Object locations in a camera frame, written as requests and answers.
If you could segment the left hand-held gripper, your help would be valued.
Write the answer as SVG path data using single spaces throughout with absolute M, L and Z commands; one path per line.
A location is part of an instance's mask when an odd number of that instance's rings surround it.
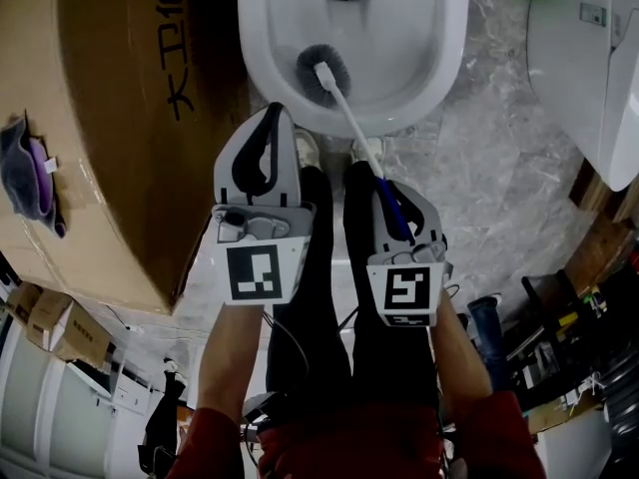
M 244 121 L 215 162 L 216 201 L 301 204 L 295 124 L 270 103 Z M 227 305 L 286 304 L 294 297 L 313 233 L 316 207 L 216 205 L 213 261 Z

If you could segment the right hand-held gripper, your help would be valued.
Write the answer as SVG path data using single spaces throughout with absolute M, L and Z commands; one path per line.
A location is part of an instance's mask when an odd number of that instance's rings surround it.
M 442 285 L 447 281 L 441 219 L 421 193 L 400 182 L 392 185 L 393 192 L 390 182 L 375 181 L 376 254 L 366 266 L 375 308 L 389 327 L 432 327 Z M 416 246 L 390 250 L 407 242 L 407 224 Z

